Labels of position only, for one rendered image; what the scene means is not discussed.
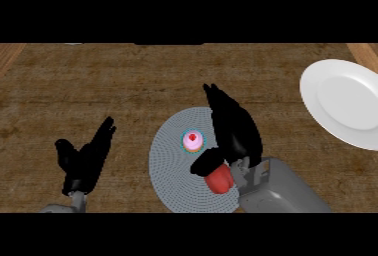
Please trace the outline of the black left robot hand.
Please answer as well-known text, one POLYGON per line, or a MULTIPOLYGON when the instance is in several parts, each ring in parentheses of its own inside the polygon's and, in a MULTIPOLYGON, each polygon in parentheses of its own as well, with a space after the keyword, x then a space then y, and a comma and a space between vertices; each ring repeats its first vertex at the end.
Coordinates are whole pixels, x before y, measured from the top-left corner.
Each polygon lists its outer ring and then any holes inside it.
POLYGON ((61 194, 69 196, 79 191, 88 194, 100 177, 100 172, 110 149, 112 135, 116 130, 113 119, 107 117, 98 126, 92 139, 79 150, 66 139, 57 139, 57 165, 64 172, 61 194))

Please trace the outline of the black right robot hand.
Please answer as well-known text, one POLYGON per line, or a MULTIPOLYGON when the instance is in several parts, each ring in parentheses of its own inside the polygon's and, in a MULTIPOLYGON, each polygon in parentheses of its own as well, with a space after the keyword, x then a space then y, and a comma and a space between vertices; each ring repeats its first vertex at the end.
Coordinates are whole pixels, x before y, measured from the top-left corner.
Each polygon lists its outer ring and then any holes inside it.
POLYGON ((262 142, 255 122, 236 100, 215 84, 203 85, 210 108, 212 130, 216 146, 206 149, 190 166, 190 173, 206 177, 219 165, 249 158, 247 167, 261 162, 262 142))

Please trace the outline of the pink frosted cupcake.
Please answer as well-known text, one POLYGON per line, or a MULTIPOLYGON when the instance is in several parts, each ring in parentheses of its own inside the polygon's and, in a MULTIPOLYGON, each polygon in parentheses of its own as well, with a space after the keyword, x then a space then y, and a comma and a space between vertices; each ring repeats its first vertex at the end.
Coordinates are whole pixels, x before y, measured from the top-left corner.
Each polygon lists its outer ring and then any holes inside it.
POLYGON ((181 147, 188 153, 197 153, 205 143, 203 135, 197 130, 187 130, 181 136, 181 147))

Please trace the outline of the round grey woven placemat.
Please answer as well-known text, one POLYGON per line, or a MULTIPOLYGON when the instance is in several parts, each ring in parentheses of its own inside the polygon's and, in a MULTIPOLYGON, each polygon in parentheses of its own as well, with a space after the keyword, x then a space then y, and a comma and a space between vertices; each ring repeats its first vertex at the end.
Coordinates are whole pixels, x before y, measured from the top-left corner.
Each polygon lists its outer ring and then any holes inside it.
POLYGON ((177 112, 159 127, 148 151, 150 183, 160 202, 174 213, 231 213, 239 207, 237 188, 213 194, 203 178, 190 173, 193 161, 215 146, 210 109, 193 107, 177 112), (188 131, 203 136, 197 152, 182 147, 188 131))

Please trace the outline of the white round plate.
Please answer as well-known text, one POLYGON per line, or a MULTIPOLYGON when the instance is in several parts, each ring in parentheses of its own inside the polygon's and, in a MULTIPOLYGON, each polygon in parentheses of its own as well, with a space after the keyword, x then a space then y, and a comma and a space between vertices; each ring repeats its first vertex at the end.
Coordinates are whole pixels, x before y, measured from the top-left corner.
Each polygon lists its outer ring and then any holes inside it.
POLYGON ((349 61, 320 60, 302 71, 299 94, 323 129, 354 147, 378 151, 378 74, 349 61))

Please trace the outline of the red oblong object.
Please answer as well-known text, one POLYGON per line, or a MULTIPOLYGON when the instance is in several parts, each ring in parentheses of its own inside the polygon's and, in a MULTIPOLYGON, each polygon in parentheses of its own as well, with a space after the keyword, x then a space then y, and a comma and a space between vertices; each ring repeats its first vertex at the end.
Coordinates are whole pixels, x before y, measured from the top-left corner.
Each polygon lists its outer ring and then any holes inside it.
POLYGON ((213 194, 224 194, 233 187, 230 168, 221 164, 210 174, 203 178, 206 186, 213 194))

